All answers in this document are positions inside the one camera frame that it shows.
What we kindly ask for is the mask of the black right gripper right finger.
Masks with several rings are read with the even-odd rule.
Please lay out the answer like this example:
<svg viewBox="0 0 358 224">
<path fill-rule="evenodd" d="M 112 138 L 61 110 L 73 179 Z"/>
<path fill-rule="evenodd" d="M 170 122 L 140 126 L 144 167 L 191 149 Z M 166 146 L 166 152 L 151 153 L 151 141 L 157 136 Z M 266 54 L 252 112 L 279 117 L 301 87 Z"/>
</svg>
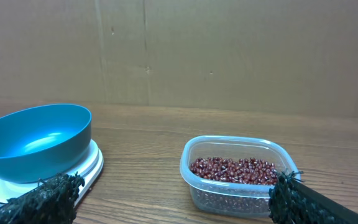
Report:
<svg viewBox="0 0 358 224">
<path fill-rule="evenodd" d="M 277 224 L 358 224 L 358 213 L 307 187 L 300 172 L 277 172 L 269 190 L 269 218 Z"/>
</svg>

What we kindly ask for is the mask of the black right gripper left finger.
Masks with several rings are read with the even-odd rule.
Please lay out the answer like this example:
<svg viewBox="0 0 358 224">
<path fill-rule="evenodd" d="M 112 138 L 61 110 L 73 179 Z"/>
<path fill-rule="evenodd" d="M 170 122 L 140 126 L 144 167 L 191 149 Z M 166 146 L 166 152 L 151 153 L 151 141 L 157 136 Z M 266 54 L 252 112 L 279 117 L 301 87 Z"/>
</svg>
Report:
<svg viewBox="0 0 358 224">
<path fill-rule="evenodd" d="M 75 202 L 84 185 L 84 178 L 78 174 L 59 173 L 48 180 L 39 179 L 35 189 L 8 199 L 0 207 L 0 224 L 72 224 Z"/>
</svg>

